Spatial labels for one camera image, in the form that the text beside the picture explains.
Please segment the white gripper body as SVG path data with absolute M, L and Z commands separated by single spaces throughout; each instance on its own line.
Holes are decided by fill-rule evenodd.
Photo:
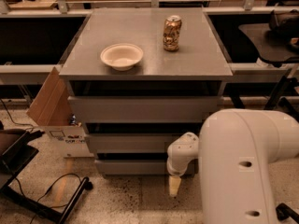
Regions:
M 167 149 L 167 171 L 173 176 L 186 173 L 191 161 L 198 158 L 199 138 L 194 133 L 185 133 Z

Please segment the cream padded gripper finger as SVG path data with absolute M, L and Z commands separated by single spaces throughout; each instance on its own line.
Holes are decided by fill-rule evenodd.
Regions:
M 180 187 L 181 178 L 179 176 L 169 176 L 169 195 L 171 197 L 176 197 L 178 195 L 178 190 Z

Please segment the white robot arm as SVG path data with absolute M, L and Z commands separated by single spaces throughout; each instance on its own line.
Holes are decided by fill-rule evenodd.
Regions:
M 198 160 L 204 224 L 278 224 L 268 167 L 298 156 L 299 123 L 279 111 L 223 109 L 167 154 L 171 176 Z

